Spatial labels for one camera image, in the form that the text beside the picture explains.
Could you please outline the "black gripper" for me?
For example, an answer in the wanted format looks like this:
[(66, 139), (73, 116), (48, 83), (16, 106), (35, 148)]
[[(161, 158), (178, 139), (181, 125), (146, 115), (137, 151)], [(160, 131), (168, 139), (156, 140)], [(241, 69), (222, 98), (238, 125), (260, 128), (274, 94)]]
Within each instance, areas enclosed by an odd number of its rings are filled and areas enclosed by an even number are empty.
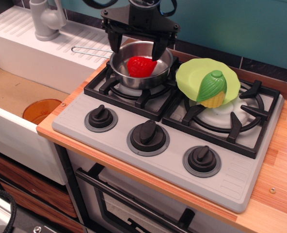
[(119, 52), (125, 34), (140, 36), (154, 40), (152, 60), (158, 60), (180, 32), (180, 26), (169, 19), (176, 12), (177, 1), (171, 1), (173, 10), (169, 12), (163, 12), (160, 3), (160, 0), (130, 0), (127, 6), (102, 10), (111, 50)]

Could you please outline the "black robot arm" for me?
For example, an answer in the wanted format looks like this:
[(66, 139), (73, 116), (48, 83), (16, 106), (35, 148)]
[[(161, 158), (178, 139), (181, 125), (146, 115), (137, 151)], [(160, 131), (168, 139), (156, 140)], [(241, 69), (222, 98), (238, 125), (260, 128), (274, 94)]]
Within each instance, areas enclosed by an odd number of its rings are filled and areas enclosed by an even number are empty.
[(175, 44), (181, 27), (168, 17), (175, 13), (177, 2), (172, 1), (174, 10), (164, 13), (160, 0), (130, 0), (129, 5), (102, 10), (102, 26), (108, 34), (111, 50), (118, 53), (124, 34), (154, 41), (151, 57), (158, 60), (166, 48)]

